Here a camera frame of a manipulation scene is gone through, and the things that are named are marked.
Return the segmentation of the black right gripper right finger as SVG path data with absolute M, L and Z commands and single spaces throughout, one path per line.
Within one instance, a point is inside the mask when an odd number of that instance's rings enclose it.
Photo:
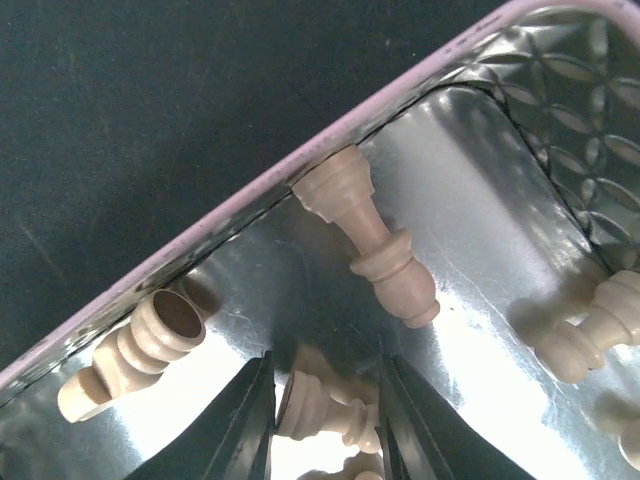
M 379 426 L 387 479 L 528 479 L 399 355 L 381 358 Z

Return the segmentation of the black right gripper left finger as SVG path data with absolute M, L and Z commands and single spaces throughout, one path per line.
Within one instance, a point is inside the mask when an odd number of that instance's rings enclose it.
M 205 410 L 130 479 L 269 479 L 275 430 L 272 353 L 250 359 Z

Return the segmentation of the light chess pawn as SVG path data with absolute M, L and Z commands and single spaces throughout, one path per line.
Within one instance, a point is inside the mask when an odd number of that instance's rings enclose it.
M 276 415 L 276 434 L 295 441 L 321 432 L 341 436 L 347 447 L 381 451 L 378 389 L 358 377 L 340 376 L 316 347 L 302 345 Z

